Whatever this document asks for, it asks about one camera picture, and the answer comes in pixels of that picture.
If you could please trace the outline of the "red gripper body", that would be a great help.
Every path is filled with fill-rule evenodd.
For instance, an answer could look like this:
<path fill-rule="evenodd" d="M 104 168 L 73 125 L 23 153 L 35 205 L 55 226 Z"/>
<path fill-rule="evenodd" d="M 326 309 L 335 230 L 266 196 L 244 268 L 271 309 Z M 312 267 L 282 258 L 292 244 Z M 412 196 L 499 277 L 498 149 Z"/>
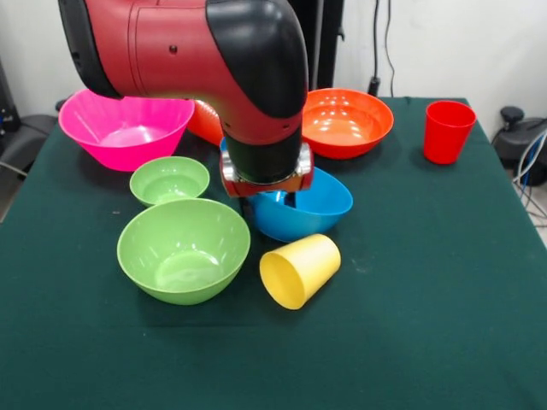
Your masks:
<path fill-rule="evenodd" d="M 295 171 L 286 179 L 272 184 L 251 183 L 243 179 L 236 171 L 225 143 L 220 144 L 220 152 L 221 181 L 229 196 L 249 197 L 261 192 L 276 190 L 297 192 L 308 190 L 312 185 L 315 171 L 314 157 L 312 149 L 307 143 L 302 143 Z"/>

